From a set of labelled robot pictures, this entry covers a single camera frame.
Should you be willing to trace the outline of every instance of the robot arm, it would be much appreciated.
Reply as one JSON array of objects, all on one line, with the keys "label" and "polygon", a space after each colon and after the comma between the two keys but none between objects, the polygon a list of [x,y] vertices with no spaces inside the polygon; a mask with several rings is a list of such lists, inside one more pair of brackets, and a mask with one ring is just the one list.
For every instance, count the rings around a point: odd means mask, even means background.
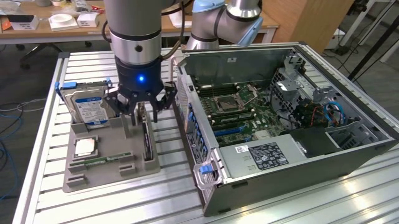
[{"label": "robot arm", "polygon": [[259,32],[263,18],[259,0],[195,0],[193,29],[187,49],[219,48],[219,38],[249,46]]},{"label": "robot arm", "polygon": [[[162,81],[166,59],[162,56],[162,10],[177,2],[183,8],[183,0],[104,0],[119,77],[118,91],[111,90],[106,99],[116,113],[131,115],[134,123],[138,102],[150,101],[156,122],[158,112],[170,108],[178,92],[172,81]],[[259,0],[233,0],[226,6],[225,0],[195,0],[187,48],[218,48],[219,37],[247,46],[263,21],[258,3]],[[166,95],[159,101],[156,96],[163,89]],[[119,94],[127,103],[119,101]]]},{"label": "robot arm", "polygon": [[[131,115],[134,123],[138,102],[150,101],[156,122],[158,112],[175,98],[174,82],[162,81],[162,10],[177,2],[181,0],[104,0],[119,76],[118,91],[110,91],[106,99],[119,114]],[[118,100],[118,94],[127,104]]]}]

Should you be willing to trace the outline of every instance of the power supply label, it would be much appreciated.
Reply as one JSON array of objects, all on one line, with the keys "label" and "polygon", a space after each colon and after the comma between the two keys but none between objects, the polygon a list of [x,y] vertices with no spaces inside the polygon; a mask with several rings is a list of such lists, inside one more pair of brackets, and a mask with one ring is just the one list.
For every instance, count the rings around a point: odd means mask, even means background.
[{"label": "power supply label", "polygon": [[107,111],[102,107],[103,99],[100,97],[76,99],[75,102],[82,119],[88,125],[99,125],[108,121]]},{"label": "power supply label", "polygon": [[250,153],[261,170],[289,164],[289,160],[275,142],[251,147]]}]

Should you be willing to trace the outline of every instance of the motherboard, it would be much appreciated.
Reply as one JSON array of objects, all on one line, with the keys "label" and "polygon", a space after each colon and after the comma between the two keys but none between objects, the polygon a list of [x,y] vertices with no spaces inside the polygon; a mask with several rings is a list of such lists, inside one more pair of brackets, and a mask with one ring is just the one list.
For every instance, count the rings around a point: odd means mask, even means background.
[{"label": "motherboard", "polygon": [[286,130],[254,83],[199,89],[201,102],[219,147],[279,136]]}]

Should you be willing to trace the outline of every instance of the black stand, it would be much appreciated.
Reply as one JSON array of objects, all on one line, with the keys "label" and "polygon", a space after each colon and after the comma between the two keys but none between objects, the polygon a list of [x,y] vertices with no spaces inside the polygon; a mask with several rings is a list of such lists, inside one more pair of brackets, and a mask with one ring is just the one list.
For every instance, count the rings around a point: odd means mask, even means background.
[{"label": "black stand", "polygon": [[383,45],[383,43],[386,42],[387,38],[391,36],[391,34],[394,33],[394,31],[397,30],[397,27],[399,26],[399,15],[395,19],[395,21],[393,22],[391,26],[389,27],[387,31],[385,32],[385,34],[382,35],[381,39],[377,41],[375,45],[373,46],[373,48],[370,49],[369,53],[366,54],[365,58],[362,59],[362,61],[359,62],[357,68],[354,69],[354,71],[351,72],[350,76],[349,76],[349,80],[353,80],[357,76],[357,74],[359,73],[359,71],[362,70],[362,68],[365,67],[366,63],[369,62],[369,60],[371,59],[373,55],[375,54],[375,52],[378,51],[378,49],[381,48],[381,46]]}]

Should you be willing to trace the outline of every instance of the gray floor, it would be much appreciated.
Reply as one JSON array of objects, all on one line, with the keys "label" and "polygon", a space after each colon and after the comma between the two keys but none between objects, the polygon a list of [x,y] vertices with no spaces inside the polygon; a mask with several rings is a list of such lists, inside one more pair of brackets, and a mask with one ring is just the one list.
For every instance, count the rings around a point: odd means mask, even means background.
[{"label": "gray floor", "polygon": [[[349,16],[345,19],[342,28],[347,30],[355,20],[354,16]],[[355,36],[365,26],[370,24],[370,20],[365,19]],[[365,54],[367,53],[371,45],[375,43],[386,28],[379,26],[373,37],[367,41],[366,45],[359,47],[359,53],[354,54],[346,63],[349,70],[353,70]],[[385,46],[379,49],[375,57],[370,63],[382,55],[389,46],[398,40],[399,34],[394,33],[387,40]],[[110,50],[110,46],[104,41],[92,42],[94,46],[86,48],[83,42],[62,43],[58,46],[70,52],[83,51],[103,51]],[[19,68],[19,58],[26,54],[28,49],[32,49],[35,45],[27,44],[26,51],[18,51],[14,45],[10,45],[3,52],[0,52],[0,104],[11,102],[24,102],[36,98],[44,98],[48,93],[51,78],[54,75],[54,69],[56,65],[58,54],[52,49],[42,51],[35,58],[30,60],[31,70],[22,70]],[[341,61],[345,61],[346,57],[338,56]],[[335,67],[341,66],[341,63],[335,58],[326,58]],[[389,112],[399,118],[399,52],[395,52],[394,56],[386,64],[377,63],[369,70],[365,76],[359,79],[370,96],[378,101],[378,103],[389,110]],[[43,103],[36,103],[34,107],[43,106]],[[19,115],[18,112],[8,112],[7,115]],[[35,143],[35,137],[39,128],[39,122],[42,118],[40,112],[27,112],[23,114],[23,126],[22,129],[4,140],[7,149],[12,154],[14,161],[19,171],[19,190],[14,191],[11,195],[18,196],[26,170],[28,167],[28,161],[31,156],[31,150]],[[12,122],[11,119],[0,117],[0,130]],[[8,192],[14,186],[14,175],[10,164],[7,168],[0,172],[0,196]],[[0,201],[0,224],[8,224],[12,222],[14,211],[18,204],[18,199],[7,199]]]}]

